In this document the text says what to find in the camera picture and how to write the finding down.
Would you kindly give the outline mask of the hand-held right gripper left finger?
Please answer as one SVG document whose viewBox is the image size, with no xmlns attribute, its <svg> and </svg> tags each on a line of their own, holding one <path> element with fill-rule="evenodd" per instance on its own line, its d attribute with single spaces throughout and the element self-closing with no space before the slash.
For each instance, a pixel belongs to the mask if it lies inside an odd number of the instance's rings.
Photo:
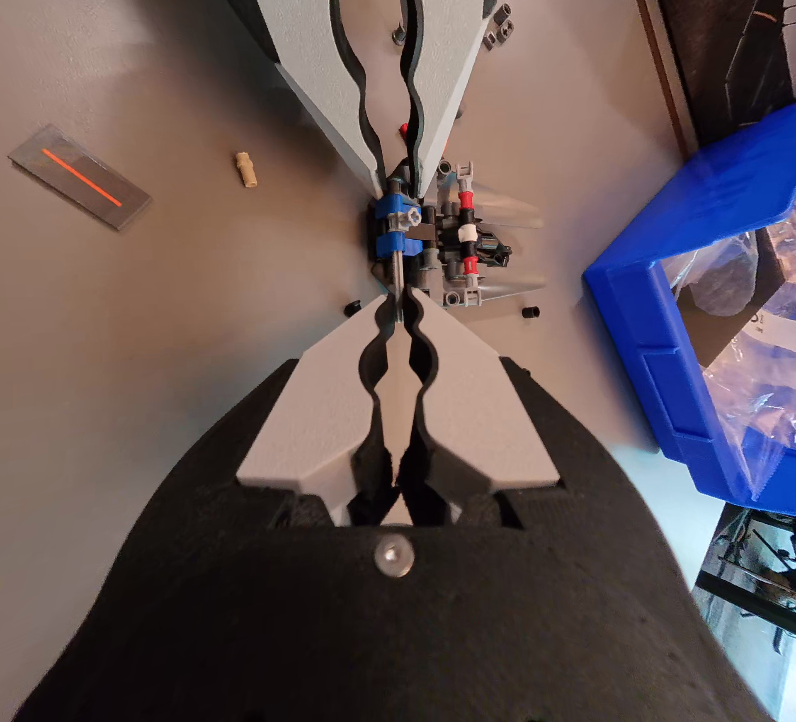
<svg viewBox="0 0 796 722">
<path fill-rule="evenodd" d="M 383 520 L 399 490 L 375 388 L 395 308 L 381 296 L 304 352 L 238 468 L 241 484 L 317 496 L 334 520 Z"/>
</svg>

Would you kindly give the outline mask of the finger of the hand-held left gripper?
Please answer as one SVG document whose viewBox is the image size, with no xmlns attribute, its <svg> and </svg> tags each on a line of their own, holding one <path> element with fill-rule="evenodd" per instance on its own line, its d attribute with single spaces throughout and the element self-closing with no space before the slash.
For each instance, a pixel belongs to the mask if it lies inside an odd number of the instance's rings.
<svg viewBox="0 0 796 722">
<path fill-rule="evenodd" d="M 470 79 L 486 19 L 484 0 L 406 0 L 400 71 L 410 117 L 407 150 L 413 197 L 431 184 Z"/>
<path fill-rule="evenodd" d="M 365 110 L 365 72 L 345 35 L 340 0 L 256 1 L 279 72 L 345 164 L 381 197 L 381 143 Z"/>
</svg>

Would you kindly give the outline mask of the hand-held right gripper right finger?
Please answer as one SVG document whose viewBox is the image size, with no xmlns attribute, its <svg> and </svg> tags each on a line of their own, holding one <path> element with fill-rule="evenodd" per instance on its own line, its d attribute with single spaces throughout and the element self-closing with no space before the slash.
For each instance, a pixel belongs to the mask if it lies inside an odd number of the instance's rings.
<svg viewBox="0 0 796 722">
<path fill-rule="evenodd" d="M 560 474 L 501 357 L 417 289 L 403 291 L 421 382 L 398 487 L 415 526 L 451 522 L 476 496 L 553 487 Z"/>
</svg>

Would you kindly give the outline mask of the dark grey lego wing assembly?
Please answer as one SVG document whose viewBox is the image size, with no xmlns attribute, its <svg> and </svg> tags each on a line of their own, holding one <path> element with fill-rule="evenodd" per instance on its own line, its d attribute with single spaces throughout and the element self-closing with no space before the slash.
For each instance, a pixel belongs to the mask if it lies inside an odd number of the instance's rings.
<svg viewBox="0 0 796 722">
<path fill-rule="evenodd" d="M 404 159 L 388 176 L 383 197 L 366 215 L 366 246 L 375 279 L 395 289 L 393 269 L 403 284 L 418 289 L 446 309 L 481 306 L 487 301 L 527 294 L 546 285 L 538 273 L 502 277 L 512 247 L 496 229 L 541 229 L 538 209 L 519 199 L 476 188 L 473 165 L 442 159 L 432 190 L 410 197 L 410 171 Z"/>
</svg>

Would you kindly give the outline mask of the group of black lego pins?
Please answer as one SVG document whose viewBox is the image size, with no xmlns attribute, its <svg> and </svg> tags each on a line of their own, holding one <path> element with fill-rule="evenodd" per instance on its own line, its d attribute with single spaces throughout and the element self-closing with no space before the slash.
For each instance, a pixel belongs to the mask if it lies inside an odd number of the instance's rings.
<svg viewBox="0 0 796 722">
<path fill-rule="evenodd" d="M 345 305 L 342 309 L 343 315 L 346 318 L 351 318 L 354 314 L 359 312 L 362 309 L 362 302 L 359 299 L 353 300 L 347 305 Z M 524 319 L 535 319 L 539 318 L 541 315 L 540 308 L 538 306 L 528 306 L 522 308 L 522 317 Z"/>
</svg>

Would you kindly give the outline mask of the lego set box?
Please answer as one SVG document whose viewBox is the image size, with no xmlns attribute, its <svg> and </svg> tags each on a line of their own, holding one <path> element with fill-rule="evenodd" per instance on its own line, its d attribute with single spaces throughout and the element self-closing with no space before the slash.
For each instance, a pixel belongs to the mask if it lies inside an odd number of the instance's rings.
<svg viewBox="0 0 796 722">
<path fill-rule="evenodd" d="M 658 0 L 701 147 L 794 104 L 794 0 Z"/>
</svg>

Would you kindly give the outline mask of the blue storage bin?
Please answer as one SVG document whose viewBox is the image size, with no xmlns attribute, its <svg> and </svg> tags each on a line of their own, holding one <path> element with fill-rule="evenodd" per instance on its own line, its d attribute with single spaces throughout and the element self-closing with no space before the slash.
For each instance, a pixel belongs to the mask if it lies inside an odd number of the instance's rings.
<svg viewBox="0 0 796 722">
<path fill-rule="evenodd" d="M 699 151 L 583 273 L 658 445 L 696 489 L 794 516 L 794 452 L 761 490 L 732 452 L 662 260 L 786 218 L 794 204 L 794 104 Z"/>
</svg>

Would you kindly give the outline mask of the grey tile with orange stripe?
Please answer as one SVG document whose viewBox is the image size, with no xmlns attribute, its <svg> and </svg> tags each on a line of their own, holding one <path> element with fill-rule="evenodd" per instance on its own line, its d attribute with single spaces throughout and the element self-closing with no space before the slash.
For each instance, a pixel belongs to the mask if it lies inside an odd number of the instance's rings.
<svg viewBox="0 0 796 722">
<path fill-rule="evenodd" d="M 152 203 L 148 193 L 53 124 L 38 130 L 8 158 L 116 231 L 132 224 Z"/>
</svg>

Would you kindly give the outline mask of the clear plastic bags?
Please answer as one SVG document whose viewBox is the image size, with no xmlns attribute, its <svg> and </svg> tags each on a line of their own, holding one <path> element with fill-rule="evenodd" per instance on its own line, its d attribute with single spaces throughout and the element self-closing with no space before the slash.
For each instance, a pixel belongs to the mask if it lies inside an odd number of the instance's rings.
<svg viewBox="0 0 796 722">
<path fill-rule="evenodd" d="M 662 261 L 742 488 L 795 444 L 795 216 Z"/>
</svg>

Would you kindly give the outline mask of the black metal frame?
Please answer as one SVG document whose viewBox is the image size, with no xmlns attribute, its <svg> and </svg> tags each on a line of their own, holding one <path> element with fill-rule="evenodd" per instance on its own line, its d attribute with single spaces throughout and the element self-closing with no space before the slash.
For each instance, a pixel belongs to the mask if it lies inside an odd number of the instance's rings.
<svg viewBox="0 0 796 722">
<path fill-rule="evenodd" d="M 693 596 L 722 648 L 737 660 L 791 657 L 794 533 L 791 516 L 723 508 Z"/>
</svg>

